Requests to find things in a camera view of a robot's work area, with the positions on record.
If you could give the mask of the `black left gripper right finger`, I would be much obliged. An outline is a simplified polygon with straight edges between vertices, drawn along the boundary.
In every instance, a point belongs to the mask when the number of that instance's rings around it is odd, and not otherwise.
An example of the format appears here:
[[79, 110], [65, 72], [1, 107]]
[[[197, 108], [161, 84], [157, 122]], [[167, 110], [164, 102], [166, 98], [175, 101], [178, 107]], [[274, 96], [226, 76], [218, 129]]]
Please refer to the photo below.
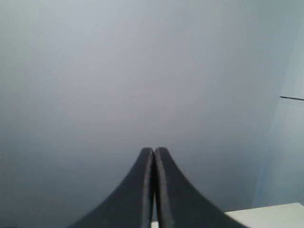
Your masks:
[[245, 228], [205, 198], [184, 176], [165, 147], [155, 154], [155, 196], [161, 228]]

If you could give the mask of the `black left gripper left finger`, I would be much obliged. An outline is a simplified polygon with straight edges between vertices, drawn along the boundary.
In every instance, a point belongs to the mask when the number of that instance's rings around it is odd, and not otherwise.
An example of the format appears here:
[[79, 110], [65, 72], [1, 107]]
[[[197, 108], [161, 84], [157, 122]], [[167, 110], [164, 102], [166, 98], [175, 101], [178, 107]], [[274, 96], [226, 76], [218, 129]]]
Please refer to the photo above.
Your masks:
[[119, 186], [70, 228], [150, 228], [153, 214], [153, 149], [142, 148]]

